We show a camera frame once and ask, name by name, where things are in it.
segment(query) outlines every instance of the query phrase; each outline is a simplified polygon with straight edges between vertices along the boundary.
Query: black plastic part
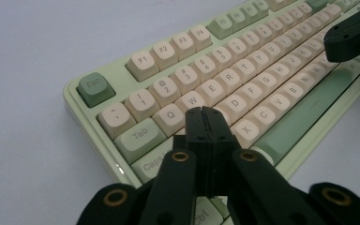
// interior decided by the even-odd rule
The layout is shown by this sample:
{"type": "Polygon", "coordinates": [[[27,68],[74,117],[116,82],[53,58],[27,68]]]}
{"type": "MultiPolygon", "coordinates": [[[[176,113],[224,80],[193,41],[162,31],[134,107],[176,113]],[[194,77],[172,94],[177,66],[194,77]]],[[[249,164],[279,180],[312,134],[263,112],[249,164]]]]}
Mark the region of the black plastic part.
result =
{"type": "Polygon", "coordinates": [[[77,224],[137,224],[137,192],[134,187],[124,184],[114,184],[101,189],[87,204],[77,224]]]}
{"type": "Polygon", "coordinates": [[[186,148],[198,158],[197,194],[208,198],[227,195],[229,162],[240,145],[221,112],[207,107],[186,112],[186,148]]]}
{"type": "Polygon", "coordinates": [[[232,158],[232,186],[242,194],[242,201],[249,205],[258,224],[325,224],[262,154],[236,150],[232,158]]]}
{"type": "Polygon", "coordinates": [[[175,149],[167,153],[151,188],[142,225],[193,224],[196,199],[195,154],[175,149]]]}
{"type": "Polygon", "coordinates": [[[309,202],[328,224],[360,224],[360,198],[345,187],[331,183],[313,185],[309,202]]]}
{"type": "Polygon", "coordinates": [[[345,62],[360,55],[360,11],[333,26],[323,44],[330,62],[345,62]]]}

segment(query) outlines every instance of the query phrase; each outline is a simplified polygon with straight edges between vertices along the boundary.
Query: screw hole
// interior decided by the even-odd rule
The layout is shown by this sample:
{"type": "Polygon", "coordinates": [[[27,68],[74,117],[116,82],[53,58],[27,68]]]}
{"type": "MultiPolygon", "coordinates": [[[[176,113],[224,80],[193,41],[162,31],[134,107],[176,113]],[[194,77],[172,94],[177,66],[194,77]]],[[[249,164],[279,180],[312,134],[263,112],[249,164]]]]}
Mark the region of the screw hole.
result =
{"type": "Polygon", "coordinates": [[[184,162],[189,159],[189,155],[185,152],[176,152],[172,154],[172,159],[178,162],[184,162]]]}
{"type": "Polygon", "coordinates": [[[349,195],[335,188],[324,188],[322,190],[322,195],[327,201],[335,203],[337,205],[347,206],[352,203],[352,198],[349,195]]]}
{"type": "Polygon", "coordinates": [[[124,203],[128,198],[128,193],[123,189],[114,189],[108,192],[103,199],[107,206],[115,207],[124,203]]]}
{"type": "Polygon", "coordinates": [[[241,159],[245,161],[256,161],[257,155],[251,152],[243,152],[241,153],[241,159]]]}

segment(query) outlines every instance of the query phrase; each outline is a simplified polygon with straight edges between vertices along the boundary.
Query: mounting hole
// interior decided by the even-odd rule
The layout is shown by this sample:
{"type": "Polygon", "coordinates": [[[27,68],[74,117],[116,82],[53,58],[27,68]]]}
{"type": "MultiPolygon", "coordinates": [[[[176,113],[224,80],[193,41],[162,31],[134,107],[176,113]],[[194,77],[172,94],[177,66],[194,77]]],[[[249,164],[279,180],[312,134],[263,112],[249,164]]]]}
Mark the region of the mounting hole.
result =
{"type": "Polygon", "coordinates": [[[172,159],[174,161],[183,162],[189,159],[189,155],[185,152],[176,152],[172,154],[172,159]]]}
{"type": "Polygon", "coordinates": [[[174,223],[174,216],[171,213],[161,213],[157,216],[157,224],[171,225],[174,223]]]}
{"type": "Polygon", "coordinates": [[[256,161],[258,158],[257,155],[252,152],[242,152],[240,157],[245,161],[256,161]]]}
{"type": "Polygon", "coordinates": [[[322,190],[322,195],[327,201],[337,205],[348,206],[352,203],[352,198],[348,194],[335,188],[325,187],[322,190]]]}
{"type": "Polygon", "coordinates": [[[103,199],[104,204],[115,207],[124,203],[128,198],[128,193],[123,189],[114,189],[108,192],[103,199]]]}
{"type": "Polygon", "coordinates": [[[307,224],[306,217],[301,213],[292,213],[289,215],[289,219],[293,224],[297,224],[297,225],[307,224]]]}

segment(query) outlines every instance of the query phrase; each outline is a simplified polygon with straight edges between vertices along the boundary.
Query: mechanical keyboard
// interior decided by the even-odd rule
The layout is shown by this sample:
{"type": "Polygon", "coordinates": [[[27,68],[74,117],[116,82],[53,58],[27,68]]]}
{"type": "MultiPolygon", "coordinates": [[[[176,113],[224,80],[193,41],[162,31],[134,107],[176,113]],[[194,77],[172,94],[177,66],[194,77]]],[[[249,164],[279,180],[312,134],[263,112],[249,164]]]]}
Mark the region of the mechanical keyboard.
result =
{"type": "MultiPolygon", "coordinates": [[[[201,106],[289,178],[360,94],[360,55],[331,63],[323,47],[358,10],[360,0],[246,1],[73,79],[64,99],[117,182],[154,178],[185,111],[201,106]]],[[[225,202],[199,198],[196,224],[232,224],[225,202]]]]}

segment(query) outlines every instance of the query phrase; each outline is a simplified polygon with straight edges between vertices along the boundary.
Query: white background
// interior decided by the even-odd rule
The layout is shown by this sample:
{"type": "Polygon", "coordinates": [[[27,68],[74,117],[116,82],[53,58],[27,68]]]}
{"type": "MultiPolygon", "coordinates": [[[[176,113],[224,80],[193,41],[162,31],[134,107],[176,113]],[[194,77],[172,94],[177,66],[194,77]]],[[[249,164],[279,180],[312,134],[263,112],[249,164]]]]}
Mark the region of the white background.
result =
{"type": "MultiPolygon", "coordinates": [[[[241,0],[0,1],[0,224],[74,224],[113,182],[65,109],[72,78],[241,0]]],[[[360,98],[292,178],[360,196],[360,98]]]]}

